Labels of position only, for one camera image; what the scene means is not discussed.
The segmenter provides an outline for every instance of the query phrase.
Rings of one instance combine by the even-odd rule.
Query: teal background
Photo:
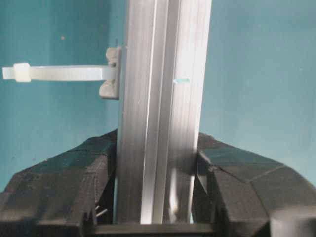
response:
[[[123,43],[124,13],[123,0],[0,0],[0,67],[106,64],[106,48]],[[0,190],[15,172],[117,128],[119,103],[99,97],[101,84],[20,84],[1,70]]]
[[[201,131],[316,184],[316,1],[213,0]],[[124,0],[1,0],[0,67],[105,64]],[[100,82],[0,77],[0,190],[12,174],[117,127]]]

